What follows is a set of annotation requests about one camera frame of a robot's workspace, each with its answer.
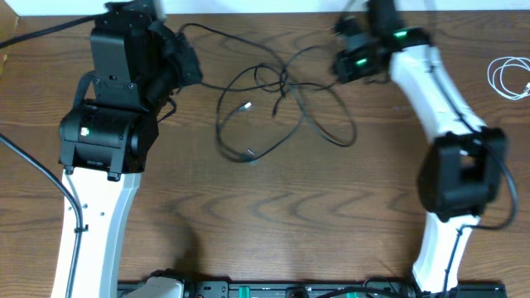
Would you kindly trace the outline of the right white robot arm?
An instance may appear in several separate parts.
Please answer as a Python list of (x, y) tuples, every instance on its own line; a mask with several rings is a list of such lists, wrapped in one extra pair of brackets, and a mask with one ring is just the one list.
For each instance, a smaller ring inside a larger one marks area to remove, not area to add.
[(344, 41), (333, 66), (339, 82), (386, 71), (420, 120), (429, 143), (417, 178), (426, 226), (411, 288), (416, 296), (455, 297), (471, 233), (507, 228), (518, 211), (517, 187), (504, 161), (506, 136), (466, 103), (423, 28), (394, 18), (371, 22), (364, 31), (354, 17), (340, 16), (334, 31)]

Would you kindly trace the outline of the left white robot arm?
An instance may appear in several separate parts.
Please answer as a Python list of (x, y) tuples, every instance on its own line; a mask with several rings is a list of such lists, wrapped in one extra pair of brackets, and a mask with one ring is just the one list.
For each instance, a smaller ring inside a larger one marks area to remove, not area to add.
[(128, 213), (175, 91), (202, 80), (182, 33), (160, 21), (101, 21), (94, 68), (59, 126), (66, 188), (54, 297), (114, 297)]

